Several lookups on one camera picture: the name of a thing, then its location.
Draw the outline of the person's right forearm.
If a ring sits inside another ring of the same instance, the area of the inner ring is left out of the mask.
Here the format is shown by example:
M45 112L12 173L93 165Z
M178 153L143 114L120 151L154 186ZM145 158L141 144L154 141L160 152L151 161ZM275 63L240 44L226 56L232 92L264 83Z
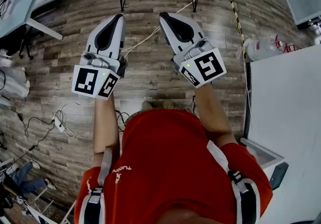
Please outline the person's right forearm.
M205 129L207 138L219 148L230 143L236 144L237 141L233 135L228 117L216 97L212 85L208 83L195 88L194 94L199 119Z

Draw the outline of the white desk glass top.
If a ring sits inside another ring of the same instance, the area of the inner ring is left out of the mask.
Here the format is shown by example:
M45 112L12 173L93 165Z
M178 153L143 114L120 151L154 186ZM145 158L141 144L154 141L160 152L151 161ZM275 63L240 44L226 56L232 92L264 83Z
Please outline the white desk glass top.
M62 40L63 36L54 30L42 25L31 18L34 5L37 0L15 0L9 16L0 20L0 38L8 35L15 29L25 24L50 35L53 38Z

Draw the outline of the dark grey device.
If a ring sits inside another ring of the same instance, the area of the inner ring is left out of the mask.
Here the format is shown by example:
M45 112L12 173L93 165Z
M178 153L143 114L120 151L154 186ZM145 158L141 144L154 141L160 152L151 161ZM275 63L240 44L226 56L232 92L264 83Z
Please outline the dark grey device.
M289 165L286 162L280 163L277 166L275 166L269 181L273 191L280 187L288 167Z

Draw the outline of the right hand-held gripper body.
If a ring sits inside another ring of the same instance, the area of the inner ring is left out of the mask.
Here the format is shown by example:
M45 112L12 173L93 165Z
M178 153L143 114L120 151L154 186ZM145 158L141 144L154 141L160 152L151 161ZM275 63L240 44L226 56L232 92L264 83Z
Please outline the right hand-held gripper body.
M218 48L204 37L174 56L176 69L195 88L227 73Z

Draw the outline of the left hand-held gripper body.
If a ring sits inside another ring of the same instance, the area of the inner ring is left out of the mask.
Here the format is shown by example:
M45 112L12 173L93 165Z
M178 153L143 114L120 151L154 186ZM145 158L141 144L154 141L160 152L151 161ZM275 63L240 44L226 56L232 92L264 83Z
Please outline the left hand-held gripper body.
M120 80L120 61L103 55L84 52L74 66L72 92L108 100Z

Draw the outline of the person's left hand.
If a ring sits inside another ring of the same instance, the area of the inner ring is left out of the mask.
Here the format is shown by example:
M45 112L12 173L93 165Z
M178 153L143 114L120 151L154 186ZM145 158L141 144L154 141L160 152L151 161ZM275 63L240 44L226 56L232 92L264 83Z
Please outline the person's left hand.
M126 58L125 58L123 55L120 55L119 62L120 62L120 67L119 67L119 69L118 69L118 75L119 75L121 78L124 78L125 69L126 69L126 67L127 67L127 60L126 60Z

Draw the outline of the white power strip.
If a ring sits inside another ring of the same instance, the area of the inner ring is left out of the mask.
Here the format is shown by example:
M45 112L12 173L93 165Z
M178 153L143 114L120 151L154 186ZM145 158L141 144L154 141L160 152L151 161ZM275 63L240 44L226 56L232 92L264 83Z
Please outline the white power strip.
M63 122L60 120L60 118L59 118L58 116L55 116L55 117L53 118L53 120L54 120L54 124L55 124L55 126L57 127L57 129L58 129L61 133L65 132L66 127L65 127L65 125L63 124Z

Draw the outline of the clear plastic bag red print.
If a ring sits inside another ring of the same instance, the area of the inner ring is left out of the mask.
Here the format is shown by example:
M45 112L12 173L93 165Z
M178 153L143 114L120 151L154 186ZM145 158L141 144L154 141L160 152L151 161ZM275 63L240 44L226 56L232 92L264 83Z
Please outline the clear plastic bag red print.
M262 39L248 38L244 42L244 47L251 61L259 61L301 49L301 47L293 43L286 42L284 38L279 35Z

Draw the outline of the grey plastic bin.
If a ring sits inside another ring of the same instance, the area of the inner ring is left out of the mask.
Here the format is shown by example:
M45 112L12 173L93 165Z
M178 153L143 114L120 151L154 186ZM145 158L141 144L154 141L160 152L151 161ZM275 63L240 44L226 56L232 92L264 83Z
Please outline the grey plastic bin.
M275 167L285 161L284 157L249 139L241 138L240 142L247 148L249 153L255 157L257 163L263 169L269 180L272 177Z

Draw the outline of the yellow black striped tape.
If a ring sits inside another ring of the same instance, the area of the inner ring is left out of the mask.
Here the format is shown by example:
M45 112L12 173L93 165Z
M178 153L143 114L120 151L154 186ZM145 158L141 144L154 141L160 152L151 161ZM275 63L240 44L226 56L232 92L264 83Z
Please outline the yellow black striped tape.
M242 31L241 23L239 21L239 17L238 17L234 2L232 0L230 0L230 3L231 3L232 10L234 12L235 20L237 22L237 30L239 32L240 39L241 39L242 55L245 56L245 54L246 54L246 49L244 47L245 38L244 38L243 31Z

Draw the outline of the person's red shirt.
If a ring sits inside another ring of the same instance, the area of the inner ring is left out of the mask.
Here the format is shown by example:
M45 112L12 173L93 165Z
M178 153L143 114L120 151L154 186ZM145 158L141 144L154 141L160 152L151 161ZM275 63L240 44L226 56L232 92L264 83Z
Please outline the person's red shirt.
M75 224L255 224L273 193L239 144L217 147L200 119L143 112L82 177Z

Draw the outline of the person's left forearm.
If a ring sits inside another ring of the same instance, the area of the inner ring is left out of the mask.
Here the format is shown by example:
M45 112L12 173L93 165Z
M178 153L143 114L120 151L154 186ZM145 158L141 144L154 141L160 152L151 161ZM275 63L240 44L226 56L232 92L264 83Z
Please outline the person's left forearm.
M119 127L113 93L108 100L96 99L94 107L93 152L103 153L105 148L119 146Z

